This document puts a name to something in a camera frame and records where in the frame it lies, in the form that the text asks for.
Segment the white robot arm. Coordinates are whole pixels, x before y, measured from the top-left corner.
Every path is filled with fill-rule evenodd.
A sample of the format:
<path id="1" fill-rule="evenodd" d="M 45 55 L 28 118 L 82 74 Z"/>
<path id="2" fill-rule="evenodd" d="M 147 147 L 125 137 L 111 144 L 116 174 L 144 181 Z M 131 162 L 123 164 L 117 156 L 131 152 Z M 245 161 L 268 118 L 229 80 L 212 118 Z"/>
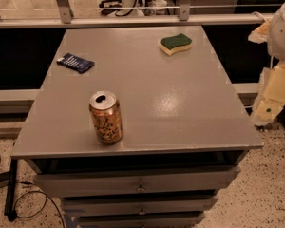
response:
<path id="1" fill-rule="evenodd" d="M 272 69 L 264 68 L 250 116 L 256 126 L 270 124 L 285 106 L 285 3 L 268 23 L 267 49 L 278 60 Z"/>

